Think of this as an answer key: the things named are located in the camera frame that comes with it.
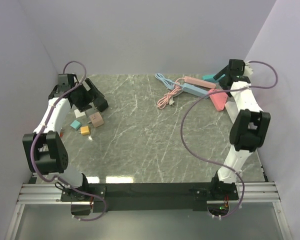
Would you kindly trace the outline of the yellow charger plug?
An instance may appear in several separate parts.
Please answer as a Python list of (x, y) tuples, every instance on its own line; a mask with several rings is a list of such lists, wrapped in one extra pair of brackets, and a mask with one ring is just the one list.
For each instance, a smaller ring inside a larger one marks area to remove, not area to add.
[(91, 133), (90, 127), (88, 125), (80, 127), (80, 134), (83, 136), (89, 135)]

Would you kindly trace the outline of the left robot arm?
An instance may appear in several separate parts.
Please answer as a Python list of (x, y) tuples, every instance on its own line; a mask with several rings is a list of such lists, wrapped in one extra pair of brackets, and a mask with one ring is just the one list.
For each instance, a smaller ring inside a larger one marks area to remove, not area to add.
[(23, 136), (22, 144), (32, 173), (54, 174), (66, 188), (73, 188), (72, 195), (78, 201), (84, 201), (90, 195), (88, 180), (83, 173), (69, 167), (68, 152), (60, 137), (63, 122), (73, 106), (80, 112), (92, 107), (103, 112), (109, 105), (89, 78), (79, 83), (73, 73), (59, 74), (40, 124)]

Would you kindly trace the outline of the black cube plug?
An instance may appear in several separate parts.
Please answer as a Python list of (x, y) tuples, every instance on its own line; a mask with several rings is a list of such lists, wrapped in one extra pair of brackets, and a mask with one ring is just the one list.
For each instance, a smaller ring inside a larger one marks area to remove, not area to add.
[(96, 98), (93, 104), (99, 112), (103, 112), (109, 107), (107, 100), (103, 97)]

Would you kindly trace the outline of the white charger plug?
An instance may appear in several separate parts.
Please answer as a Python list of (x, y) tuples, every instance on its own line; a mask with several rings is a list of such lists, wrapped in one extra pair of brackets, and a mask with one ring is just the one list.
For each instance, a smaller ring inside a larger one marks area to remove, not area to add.
[(75, 118), (78, 119), (78, 118), (85, 118), (87, 115), (86, 113), (83, 111), (79, 111), (78, 109), (75, 109), (74, 110), (74, 115), (75, 115)]

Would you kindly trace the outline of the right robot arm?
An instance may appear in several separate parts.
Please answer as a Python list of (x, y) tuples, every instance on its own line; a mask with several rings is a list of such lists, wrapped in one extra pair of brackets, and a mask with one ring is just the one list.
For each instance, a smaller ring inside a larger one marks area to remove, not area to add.
[(220, 182), (237, 181), (246, 160), (260, 148), (266, 138), (271, 115), (258, 105), (251, 90), (247, 64), (241, 59), (230, 59), (228, 65), (213, 78), (235, 103), (237, 115), (229, 134), (230, 150), (224, 164), (217, 171)]

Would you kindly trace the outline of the light blue power strip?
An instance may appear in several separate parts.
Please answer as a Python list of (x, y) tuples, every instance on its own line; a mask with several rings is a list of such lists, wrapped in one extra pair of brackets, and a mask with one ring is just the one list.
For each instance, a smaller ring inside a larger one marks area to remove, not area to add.
[(172, 81), (171, 79), (164, 77), (161, 73), (156, 73), (154, 76), (157, 80), (161, 81), (168, 90), (177, 90), (177, 95), (179, 92), (185, 92), (197, 97), (204, 97), (208, 94), (207, 90), (204, 90), (198, 86), (194, 86), (192, 83), (186, 82), (188, 76), (180, 78), (183, 80), (182, 84), (179, 83), (178, 79), (176, 81)]

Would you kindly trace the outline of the peach cartoon charger plug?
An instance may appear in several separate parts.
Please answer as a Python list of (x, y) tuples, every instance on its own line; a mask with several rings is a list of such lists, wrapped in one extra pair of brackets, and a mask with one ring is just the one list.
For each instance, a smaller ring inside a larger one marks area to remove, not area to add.
[(104, 124), (104, 120), (102, 115), (99, 112), (93, 113), (88, 116), (90, 123), (93, 125), (94, 128), (100, 127)]

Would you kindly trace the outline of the white triangular power strip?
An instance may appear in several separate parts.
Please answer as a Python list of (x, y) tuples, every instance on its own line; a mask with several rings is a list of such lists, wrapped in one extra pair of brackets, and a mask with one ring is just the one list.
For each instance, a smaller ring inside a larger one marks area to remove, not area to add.
[(225, 104), (225, 109), (229, 115), (231, 122), (234, 124), (239, 114), (237, 104), (234, 101), (228, 101)]

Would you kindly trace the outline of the teal charger plug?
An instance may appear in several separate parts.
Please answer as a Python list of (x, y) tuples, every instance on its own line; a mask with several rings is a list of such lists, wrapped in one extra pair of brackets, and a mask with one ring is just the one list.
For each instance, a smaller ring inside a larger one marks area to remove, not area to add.
[(79, 122), (78, 120), (74, 120), (71, 124), (70, 127), (73, 128), (74, 130), (78, 131), (82, 126), (82, 123)]

